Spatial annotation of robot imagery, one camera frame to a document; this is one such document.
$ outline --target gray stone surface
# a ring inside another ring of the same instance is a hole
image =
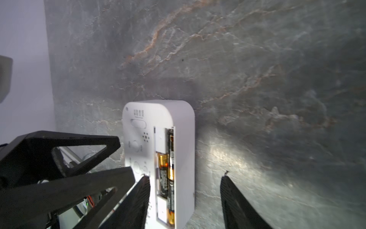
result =
[[[129,101],[194,108],[196,210],[186,228],[224,228],[226,170],[274,228],[365,227],[365,1],[45,8],[58,130],[122,141]],[[123,163],[120,149],[105,166]]]

